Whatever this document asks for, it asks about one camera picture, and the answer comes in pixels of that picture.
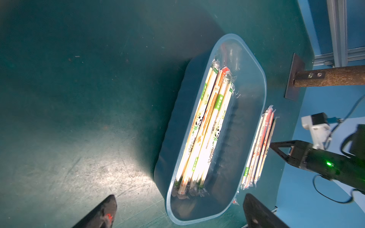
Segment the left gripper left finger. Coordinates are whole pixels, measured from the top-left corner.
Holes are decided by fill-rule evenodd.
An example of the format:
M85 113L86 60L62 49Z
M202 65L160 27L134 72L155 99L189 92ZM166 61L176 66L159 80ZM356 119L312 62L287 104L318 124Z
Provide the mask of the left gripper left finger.
M117 201L113 194L106 197L73 228L111 228L117 213Z

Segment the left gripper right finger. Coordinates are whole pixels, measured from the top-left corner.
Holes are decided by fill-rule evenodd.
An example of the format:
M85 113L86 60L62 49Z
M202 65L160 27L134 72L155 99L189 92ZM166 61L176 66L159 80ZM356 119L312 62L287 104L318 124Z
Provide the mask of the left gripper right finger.
M289 228L252 194L246 194L243 210L248 228Z

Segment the clear plastic storage box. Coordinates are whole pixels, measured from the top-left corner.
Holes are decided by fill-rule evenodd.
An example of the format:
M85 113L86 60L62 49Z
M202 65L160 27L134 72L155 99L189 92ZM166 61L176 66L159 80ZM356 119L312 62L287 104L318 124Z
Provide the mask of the clear plastic storage box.
M154 172L173 223L207 221L229 208L249 174L266 95L262 67L235 34L190 61Z

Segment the red striped chopsticks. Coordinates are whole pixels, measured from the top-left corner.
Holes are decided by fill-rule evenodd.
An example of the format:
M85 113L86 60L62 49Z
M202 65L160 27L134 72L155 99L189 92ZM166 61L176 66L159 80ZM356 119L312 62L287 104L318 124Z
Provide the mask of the red striped chopsticks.
M273 109L273 105L270 105L264 114L261 115L259 128L256 132L253 146L246 162L244 176L240 186L242 190L248 189L256 184L259 178L259 171L263 163L263 157L266 151L274 113L275 110Z

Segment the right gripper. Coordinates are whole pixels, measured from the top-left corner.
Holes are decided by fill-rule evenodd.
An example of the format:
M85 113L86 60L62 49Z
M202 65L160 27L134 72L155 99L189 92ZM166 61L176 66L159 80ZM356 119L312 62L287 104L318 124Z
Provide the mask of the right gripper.
M312 144L299 140L271 142L270 148L291 166L365 192L365 161L362 159L314 149ZM290 148L290 153L285 154L281 148Z

